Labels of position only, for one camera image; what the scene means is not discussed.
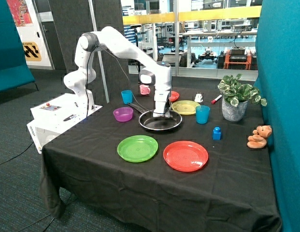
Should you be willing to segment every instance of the red plate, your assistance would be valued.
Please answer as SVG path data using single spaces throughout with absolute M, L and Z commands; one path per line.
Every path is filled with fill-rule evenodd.
M 179 98 L 180 94 L 175 92 L 175 91 L 171 91 L 171 96 L 169 97 L 169 100 L 171 102 L 174 102 L 175 100 L 177 100 Z
M 191 141 L 174 142 L 164 150 L 164 159 L 168 165 L 181 172 L 193 172 L 202 168 L 208 157 L 203 146 Z

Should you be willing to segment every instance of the black tablecloth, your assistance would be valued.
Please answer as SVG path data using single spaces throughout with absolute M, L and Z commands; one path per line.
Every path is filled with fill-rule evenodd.
M 139 224 L 153 232 L 279 231 L 267 148 L 252 150 L 247 137 L 263 123 L 260 105 L 249 104 L 240 122 L 229 122 L 221 101 L 211 105 L 218 91 L 174 88 L 179 100 L 193 100 L 201 92 L 202 104 L 211 108 L 208 123 L 195 115 L 183 116 L 175 131 L 146 131 L 133 120 L 117 122 L 113 110 L 124 106 L 118 99 L 103 106 L 74 128 L 43 147 L 41 196 L 56 217 L 64 212 L 58 190 L 73 192 L 86 204 L 105 209 L 123 222 Z M 153 109 L 149 96 L 134 89 L 139 103 Z M 219 126 L 222 140 L 214 141 Z M 148 135 L 158 142 L 158 152 L 142 163 L 124 161 L 118 144 L 133 135 Z M 172 169 L 163 158 L 164 148 L 175 141 L 193 141 L 205 147 L 207 164 L 198 171 Z

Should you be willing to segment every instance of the glass wall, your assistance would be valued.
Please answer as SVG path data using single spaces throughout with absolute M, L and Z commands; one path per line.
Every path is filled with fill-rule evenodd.
M 125 36 L 173 75 L 257 77 L 256 35 L 262 0 L 122 0 Z M 137 62 L 129 61 L 131 73 Z

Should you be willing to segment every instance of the teal partition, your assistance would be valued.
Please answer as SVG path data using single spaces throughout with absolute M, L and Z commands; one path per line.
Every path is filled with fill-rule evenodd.
M 6 0 L 0 0 L 0 92 L 35 82 Z
M 283 231 L 300 232 L 300 1 L 263 1 L 256 48 Z

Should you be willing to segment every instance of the frying pan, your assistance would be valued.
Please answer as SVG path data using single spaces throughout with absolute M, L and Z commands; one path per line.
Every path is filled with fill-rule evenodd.
M 182 122 L 182 116 L 175 111 L 170 111 L 170 117 L 153 117 L 153 111 L 151 110 L 146 111 L 140 106 L 132 103 L 129 103 L 128 105 L 141 113 L 139 117 L 139 124 L 148 130 L 166 131 L 176 128 Z

